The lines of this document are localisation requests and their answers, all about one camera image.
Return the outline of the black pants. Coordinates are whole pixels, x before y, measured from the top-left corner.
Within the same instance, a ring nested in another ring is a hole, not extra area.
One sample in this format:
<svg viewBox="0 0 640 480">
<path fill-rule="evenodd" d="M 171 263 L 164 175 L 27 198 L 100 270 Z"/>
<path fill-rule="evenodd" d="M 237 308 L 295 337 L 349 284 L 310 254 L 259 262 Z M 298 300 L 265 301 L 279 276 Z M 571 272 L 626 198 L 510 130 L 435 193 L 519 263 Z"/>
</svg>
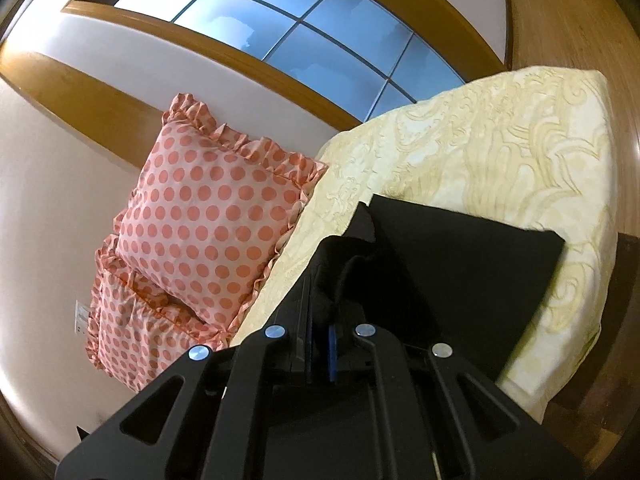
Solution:
<svg viewBox="0 0 640 480">
<path fill-rule="evenodd" d="M 444 342 L 497 380 L 564 246 L 553 231 L 375 195 L 320 240 L 270 321 L 296 330 L 311 309 L 324 325 L 370 323 L 414 348 Z"/>
</svg>

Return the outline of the pink polka dot pillow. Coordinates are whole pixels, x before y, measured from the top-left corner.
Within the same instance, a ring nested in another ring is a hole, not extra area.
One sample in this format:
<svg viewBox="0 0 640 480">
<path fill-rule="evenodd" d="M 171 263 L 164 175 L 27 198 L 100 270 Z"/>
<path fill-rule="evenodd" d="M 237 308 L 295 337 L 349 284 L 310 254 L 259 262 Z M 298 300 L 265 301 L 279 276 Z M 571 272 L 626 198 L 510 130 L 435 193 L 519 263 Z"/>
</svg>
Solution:
<svg viewBox="0 0 640 480">
<path fill-rule="evenodd" d="M 132 268 L 116 248 L 110 235 L 96 250 L 86 343 L 96 368 L 139 392 L 190 348 L 229 347 L 225 333 Z"/>
<path fill-rule="evenodd" d="M 179 93 L 119 221 L 117 253 L 228 338 L 327 169 Z"/>
</svg>

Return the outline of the cream patterned bed cover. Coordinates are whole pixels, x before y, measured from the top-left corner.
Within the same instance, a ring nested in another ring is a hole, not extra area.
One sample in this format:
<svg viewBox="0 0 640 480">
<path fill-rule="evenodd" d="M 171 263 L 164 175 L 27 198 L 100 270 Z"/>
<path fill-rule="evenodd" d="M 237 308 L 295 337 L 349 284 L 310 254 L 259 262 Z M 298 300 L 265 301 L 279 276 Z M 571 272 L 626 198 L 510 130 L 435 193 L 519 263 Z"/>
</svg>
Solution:
<svg viewBox="0 0 640 480">
<path fill-rule="evenodd" d="M 499 387 L 533 419 L 596 343 L 614 269 L 617 169 L 605 76 L 529 67 L 442 92 L 337 134 L 328 169 L 235 334 L 258 330 L 320 240 L 382 195 L 547 229 L 565 250 Z"/>
</svg>

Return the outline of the wood framed glass window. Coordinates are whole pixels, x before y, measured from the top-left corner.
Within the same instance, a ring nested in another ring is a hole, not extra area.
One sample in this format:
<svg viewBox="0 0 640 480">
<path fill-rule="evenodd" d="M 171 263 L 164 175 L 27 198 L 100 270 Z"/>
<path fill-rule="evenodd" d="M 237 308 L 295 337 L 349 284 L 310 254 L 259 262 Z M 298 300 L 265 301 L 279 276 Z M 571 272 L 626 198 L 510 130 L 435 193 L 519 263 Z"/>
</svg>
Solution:
<svg viewBox="0 0 640 480">
<path fill-rule="evenodd" d="M 338 130 L 504 70 L 447 0 L 72 0 L 66 10 L 186 48 Z"/>
</svg>

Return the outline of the white wall socket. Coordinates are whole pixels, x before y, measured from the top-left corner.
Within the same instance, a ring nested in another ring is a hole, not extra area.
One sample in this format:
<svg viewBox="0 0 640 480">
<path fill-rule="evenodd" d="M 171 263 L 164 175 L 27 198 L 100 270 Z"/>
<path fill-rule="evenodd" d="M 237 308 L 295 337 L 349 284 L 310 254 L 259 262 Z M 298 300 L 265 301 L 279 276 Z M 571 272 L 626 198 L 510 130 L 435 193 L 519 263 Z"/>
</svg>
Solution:
<svg viewBox="0 0 640 480">
<path fill-rule="evenodd" d="M 89 325 L 90 309 L 82 302 L 75 301 L 74 311 L 74 333 L 76 335 L 85 335 Z"/>
</svg>

